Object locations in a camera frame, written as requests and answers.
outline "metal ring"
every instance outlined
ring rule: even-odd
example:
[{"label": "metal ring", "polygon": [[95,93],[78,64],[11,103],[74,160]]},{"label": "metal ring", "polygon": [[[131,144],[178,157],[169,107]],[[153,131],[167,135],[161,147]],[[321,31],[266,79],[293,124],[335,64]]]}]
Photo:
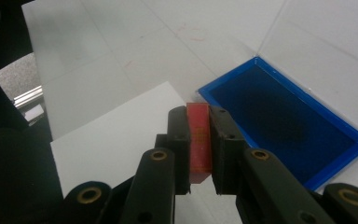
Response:
[{"label": "metal ring", "polygon": [[82,189],[78,194],[77,194],[77,201],[79,203],[94,203],[95,201],[97,201],[99,198],[101,198],[101,195],[103,194],[103,192],[101,191],[100,188],[97,187],[89,187],[86,189]]},{"label": "metal ring", "polygon": [[168,157],[168,155],[164,151],[155,151],[150,155],[150,157],[153,161],[163,161]]},{"label": "metal ring", "polygon": [[266,161],[269,159],[269,154],[265,151],[262,150],[253,150],[252,152],[252,156],[255,157],[258,160],[261,161]]},{"label": "metal ring", "polygon": [[345,202],[358,206],[358,192],[352,189],[340,189],[338,195]]}]

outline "gray floor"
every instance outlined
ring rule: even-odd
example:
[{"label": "gray floor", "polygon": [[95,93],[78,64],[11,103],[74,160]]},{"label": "gray floor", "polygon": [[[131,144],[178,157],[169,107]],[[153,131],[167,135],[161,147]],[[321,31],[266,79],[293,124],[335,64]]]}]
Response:
[{"label": "gray floor", "polygon": [[0,85],[11,100],[40,86],[34,54],[28,54],[1,69]]}]

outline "red block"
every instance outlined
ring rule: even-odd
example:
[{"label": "red block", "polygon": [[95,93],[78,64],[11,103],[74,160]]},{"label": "red block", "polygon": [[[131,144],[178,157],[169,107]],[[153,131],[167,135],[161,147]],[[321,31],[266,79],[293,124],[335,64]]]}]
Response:
[{"label": "red block", "polygon": [[209,105],[187,103],[187,119],[191,132],[190,183],[200,184],[212,172]]}]

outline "white table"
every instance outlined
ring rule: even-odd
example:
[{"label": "white table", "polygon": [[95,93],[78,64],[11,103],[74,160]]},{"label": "white table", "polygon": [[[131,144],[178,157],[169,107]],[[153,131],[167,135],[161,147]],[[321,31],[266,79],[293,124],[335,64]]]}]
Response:
[{"label": "white table", "polygon": [[[358,128],[358,74],[346,73],[358,69],[358,0],[35,0],[22,9],[53,147],[165,81],[194,101],[257,54]],[[358,161],[333,181],[358,186]],[[214,205],[211,185],[184,207],[205,208],[200,223],[237,223],[235,209],[221,211],[232,199]]]}]

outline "blue tray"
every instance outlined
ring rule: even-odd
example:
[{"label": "blue tray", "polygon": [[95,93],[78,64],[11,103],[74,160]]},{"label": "blue tray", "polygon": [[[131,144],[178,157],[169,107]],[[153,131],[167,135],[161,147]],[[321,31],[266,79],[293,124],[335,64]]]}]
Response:
[{"label": "blue tray", "polygon": [[308,189],[358,156],[358,131],[259,57],[199,92],[229,111],[251,147],[272,151]]}]

